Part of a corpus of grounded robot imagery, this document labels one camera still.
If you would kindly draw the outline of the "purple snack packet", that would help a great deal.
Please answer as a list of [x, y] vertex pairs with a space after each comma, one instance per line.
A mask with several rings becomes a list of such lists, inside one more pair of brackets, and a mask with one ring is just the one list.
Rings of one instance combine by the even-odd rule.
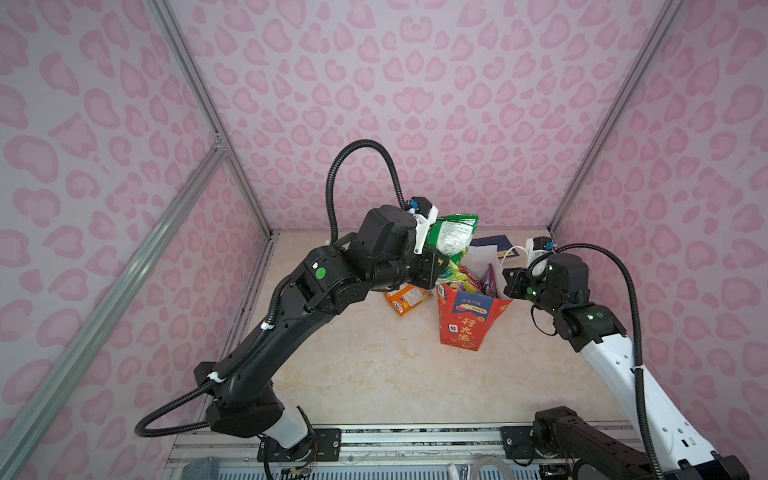
[[492, 263], [488, 264], [486, 272], [481, 279], [481, 287], [485, 296], [493, 298], [497, 297], [498, 287], [496, 282], [495, 269]]

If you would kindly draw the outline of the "orange snack packet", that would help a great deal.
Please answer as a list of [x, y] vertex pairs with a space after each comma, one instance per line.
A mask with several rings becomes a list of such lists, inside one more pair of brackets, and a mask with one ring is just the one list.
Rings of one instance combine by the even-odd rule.
[[411, 284], [402, 284], [396, 290], [385, 292], [384, 297], [392, 309], [403, 317], [428, 300], [431, 292]]

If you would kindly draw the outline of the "large green snack packet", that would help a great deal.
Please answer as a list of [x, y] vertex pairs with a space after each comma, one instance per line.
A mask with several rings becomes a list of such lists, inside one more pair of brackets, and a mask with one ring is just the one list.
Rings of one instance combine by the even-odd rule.
[[438, 217], [430, 226], [425, 246], [436, 249], [455, 265], [467, 253], [479, 223], [477, 214], [452, 214]]

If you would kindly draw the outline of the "red white paper bag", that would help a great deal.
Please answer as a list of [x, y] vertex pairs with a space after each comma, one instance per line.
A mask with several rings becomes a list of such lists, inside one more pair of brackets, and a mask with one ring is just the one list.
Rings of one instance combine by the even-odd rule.
[[504, 295], [505, 282], [502, 275], [502, 259], [494, 247], [469, 247], [459, 265], [471, 272], [480, 282], [489, 263], [494, 265], [498, 295], [496, 298], [484, 294], [453, 290], [441, 284], [435, 287], [438, 301], [439, 339], [443, 345], [464, 350], [477, 351], [490, 332], [494, 322], [511, 305], [512, 300]]

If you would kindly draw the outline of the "red yellow snack packet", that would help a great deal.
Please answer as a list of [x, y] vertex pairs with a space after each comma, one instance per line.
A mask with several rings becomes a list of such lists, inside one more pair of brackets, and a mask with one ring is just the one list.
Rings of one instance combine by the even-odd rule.
[[449, 268], [440, 277], [440, 283], [447, 285], [453, 290], [465, 291], [469, 293], [483, 294], [482, 283], [466, 269]]

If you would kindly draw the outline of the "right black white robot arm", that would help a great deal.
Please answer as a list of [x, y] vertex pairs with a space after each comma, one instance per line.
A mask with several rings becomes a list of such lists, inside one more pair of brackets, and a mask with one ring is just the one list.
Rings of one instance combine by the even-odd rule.
[[589, 299], [588, 269], [575, 256], [552, 257], [535, 276], [525, 268], [504, 271], [507, 296], [528, 300], [550, 314], [557, 336], [584, 358], [608, 387], [643, 448], [629, 447], [560, 406], [536, 413], [531, 448], [541, 456], [568, 453], [609, 479], [746, 479], [747, 468], [724, 456], [685, 418], [643, 362], [642, 332], [631, 274], [627, 285], [632, 328]]

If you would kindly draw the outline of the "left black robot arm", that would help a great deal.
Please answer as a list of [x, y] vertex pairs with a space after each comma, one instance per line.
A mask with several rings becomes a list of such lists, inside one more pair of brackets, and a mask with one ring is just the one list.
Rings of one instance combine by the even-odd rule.
[[353, 233], [311, 250], [275, 288], [261, 326], [226, 358], [196, 367], [197, 380], [214, 376], [213, 401], [205, 413], [209, 429], [269, 439], [290, 458], [305, 457], [316, 434], [304, 411], [279, 397], [273, 375], [312, 334], [369, 292], [403, 284], [431, 289], [448, 265], [448, 257], [434, 248], [370, 254]]

